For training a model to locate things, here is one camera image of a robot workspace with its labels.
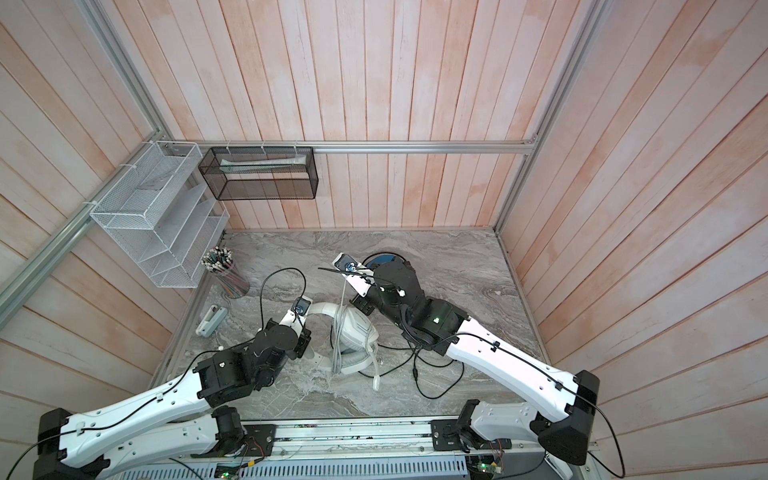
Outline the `black and blue headphones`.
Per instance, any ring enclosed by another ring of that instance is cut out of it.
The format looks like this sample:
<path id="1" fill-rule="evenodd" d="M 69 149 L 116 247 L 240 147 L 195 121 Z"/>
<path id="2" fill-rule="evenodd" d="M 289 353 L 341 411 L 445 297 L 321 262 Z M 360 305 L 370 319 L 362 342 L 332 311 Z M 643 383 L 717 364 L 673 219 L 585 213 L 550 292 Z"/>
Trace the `black and blue headphones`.
<path id="1" fill-rule="evenodd" d="M 403 257 L 401 254 L 398 254 L 396 252 L 383 251 L 383 252 L 373 253 L 368 257 L 366 257 L 363 260 L 363 265 L 367 269 L 374 270 L 382 264 L 391 263 L 391 262 L 404 264 L 404 263 L 407 263 L 408 260 L 405 257 Z"/>

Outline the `white headphones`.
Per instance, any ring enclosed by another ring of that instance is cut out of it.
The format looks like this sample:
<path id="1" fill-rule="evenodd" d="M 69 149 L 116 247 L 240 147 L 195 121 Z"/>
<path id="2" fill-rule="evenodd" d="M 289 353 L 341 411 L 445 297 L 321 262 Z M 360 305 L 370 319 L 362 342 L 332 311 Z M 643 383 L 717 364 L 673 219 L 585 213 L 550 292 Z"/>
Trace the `white headphones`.
<path id="1" fill-rule="evenodd" d="M 333 346 L 330 356 L 316 353 L 308 347 L 305 357 L 320 370 L 334 375 L 361 373 L 373 366 L 372 388 L 378 391 L 381 382 L 377 360 L 379 334 L 368 317 L 354 307 L 329 302 L 312 304 L 308 315 L 323 315 L 332 320 Z"/>

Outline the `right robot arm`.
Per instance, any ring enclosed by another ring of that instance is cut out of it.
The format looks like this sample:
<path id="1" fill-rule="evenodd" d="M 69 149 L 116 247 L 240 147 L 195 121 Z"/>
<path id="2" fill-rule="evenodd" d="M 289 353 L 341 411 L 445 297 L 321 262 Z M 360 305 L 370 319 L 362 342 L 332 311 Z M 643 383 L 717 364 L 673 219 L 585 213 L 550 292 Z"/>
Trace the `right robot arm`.
<path id="1" fill-rule="evenodd" d="M 547 365 L 492 334 L 465 310 L 428 296 L 407 261 L 363 264 L 342 254 L 334 265 L 356 291 L 354 304 L 364 314 L 378 310 L 416 348 L 483 372 L 535 412 L 533 418 L 522 413 L 502 416 L 499 406 L 470 400 L 457 422 L 466 442 L 478 446 L 519 429 L 552 456 L 585 464 L 600 388 L 596 375 Z"/>

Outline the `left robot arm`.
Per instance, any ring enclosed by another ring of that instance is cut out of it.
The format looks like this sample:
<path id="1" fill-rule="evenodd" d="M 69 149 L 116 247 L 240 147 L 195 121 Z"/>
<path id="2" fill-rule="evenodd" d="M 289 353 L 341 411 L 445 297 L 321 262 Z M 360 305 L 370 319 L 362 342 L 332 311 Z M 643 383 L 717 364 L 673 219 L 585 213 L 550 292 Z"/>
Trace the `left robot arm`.
<path id="1" fill-rule="evenodd" d="M 231 403 L 271 386 L 290 359 L 304 355 L 311 333 L 269 322 L 247 342 L 210 351 L 180 376 L 116 404 L 44 414 L 36 479 L 104 479 L 176 455 L 237 454 L 245 429 Z"/>

